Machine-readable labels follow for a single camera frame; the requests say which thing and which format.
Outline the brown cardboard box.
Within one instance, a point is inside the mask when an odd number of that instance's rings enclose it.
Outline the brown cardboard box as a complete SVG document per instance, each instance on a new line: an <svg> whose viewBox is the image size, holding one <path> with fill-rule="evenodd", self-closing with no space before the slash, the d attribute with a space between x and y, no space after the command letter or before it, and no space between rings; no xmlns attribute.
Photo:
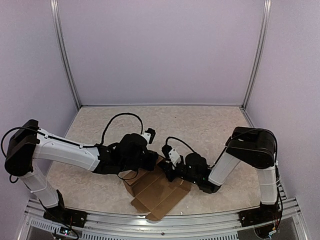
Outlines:
<svg viewBox="0 0 320 240"><path fill-rule="evenodd" d="M138 172L129 171L123 184L134 199L130 204L146 219L156 222L166 216L191 190L191 183L180 178L168 181L159 167L163 162L160 156L153 171L140 168Z"/></svg>

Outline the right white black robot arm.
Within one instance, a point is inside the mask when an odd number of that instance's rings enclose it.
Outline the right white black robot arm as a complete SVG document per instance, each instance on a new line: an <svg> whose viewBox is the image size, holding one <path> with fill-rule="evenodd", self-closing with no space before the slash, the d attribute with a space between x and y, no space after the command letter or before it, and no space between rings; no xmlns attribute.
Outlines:
<svg viewBox="0 0 320 240"><path fill-rule="evenodd" d="M182 156L166 143L161 151L164 159L159 167L168 181L180 178L208 194L216 193L240 162L250 165L257 172L262 204L255 212L256 218L266 222L275 214L279 180L278 142L270 130L236 127L213 166L209 166L207 160L194 150Z"/></svg>

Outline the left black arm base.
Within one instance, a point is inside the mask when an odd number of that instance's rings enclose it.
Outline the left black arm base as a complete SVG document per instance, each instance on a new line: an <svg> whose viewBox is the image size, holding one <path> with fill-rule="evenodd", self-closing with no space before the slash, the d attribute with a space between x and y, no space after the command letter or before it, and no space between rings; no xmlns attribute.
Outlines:
<svg viewBox="0 0 320 240"><path fill-rule="evenodd" d="M69 227L83 228L85 226L88 213L82 210L76 210L65 207L63 196L59 190L56 190L58 196L57 206L44 207L43 217Z"/></svg>

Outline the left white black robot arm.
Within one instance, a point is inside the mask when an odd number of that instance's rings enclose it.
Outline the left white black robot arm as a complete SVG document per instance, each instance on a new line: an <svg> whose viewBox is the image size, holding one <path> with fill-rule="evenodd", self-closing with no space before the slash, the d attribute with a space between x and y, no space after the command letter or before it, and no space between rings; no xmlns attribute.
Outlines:
<svg viewBox="0 0 320 240"><path fill-rule="evenodd" d="M82 168L98 175L118 175L126 171L153 171L159 155L149 150L155 131L126 134L120 142L108 146L87 145L60 138L39 128L38 121L28 120L23 126L13 128L6 151L4 168L19 178L57 221L70 218L60 192L54 189L37 169L34 159L50 160Z"/></svg>

